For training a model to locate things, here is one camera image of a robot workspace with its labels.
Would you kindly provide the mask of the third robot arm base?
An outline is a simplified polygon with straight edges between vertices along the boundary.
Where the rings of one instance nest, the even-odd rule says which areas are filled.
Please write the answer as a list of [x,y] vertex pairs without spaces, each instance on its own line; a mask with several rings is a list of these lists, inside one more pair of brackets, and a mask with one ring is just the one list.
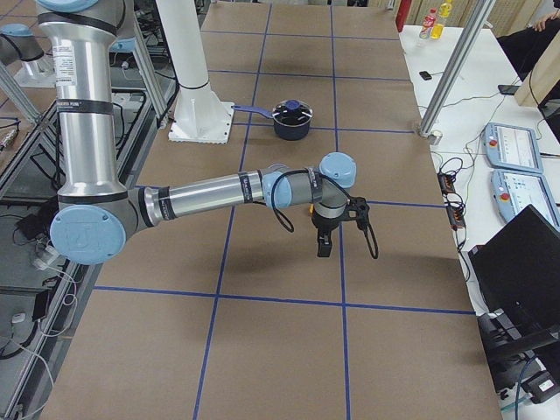
[[31,29],[25,24],[1,27],[1,63],[10,66],[19,62],[14,76],[23,88],[54,88],[56,74],[53,60],[45,53]]

